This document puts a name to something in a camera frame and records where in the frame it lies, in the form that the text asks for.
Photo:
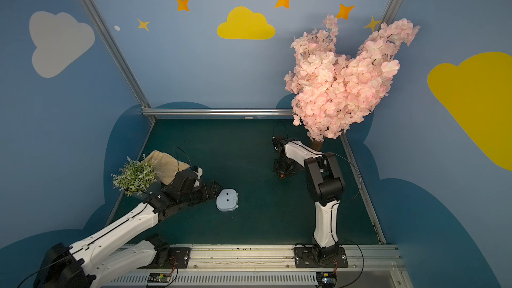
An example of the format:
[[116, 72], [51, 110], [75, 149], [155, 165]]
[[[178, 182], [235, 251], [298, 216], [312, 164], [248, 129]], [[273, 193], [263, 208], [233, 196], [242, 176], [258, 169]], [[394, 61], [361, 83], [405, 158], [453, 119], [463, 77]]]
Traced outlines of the white alarm device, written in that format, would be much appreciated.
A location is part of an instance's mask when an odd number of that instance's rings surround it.
[[224, 189], [217, 196], [217, 209], [221, 212], [231, 212], [238, 208], [238, 193], [234, 189]]

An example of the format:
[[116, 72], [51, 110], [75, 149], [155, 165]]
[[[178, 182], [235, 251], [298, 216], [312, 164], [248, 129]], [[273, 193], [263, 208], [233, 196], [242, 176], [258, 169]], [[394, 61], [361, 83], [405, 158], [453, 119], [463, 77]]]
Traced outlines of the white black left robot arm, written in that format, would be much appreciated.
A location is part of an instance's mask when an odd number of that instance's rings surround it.
[[202, 181], [201, 176], [202, 170], [197, 166], [180, 171], [169, 185], [151, 192], [129, 213], [97, 233], [70, 246], [54, 245], [47, 250], [33, 286], [101, 287], [149, 265], [157, 255], [157, 248], [150, 241], [142, 241], [127, 253], [118, 249], [180, 209], [216, 199], [222, 186]]

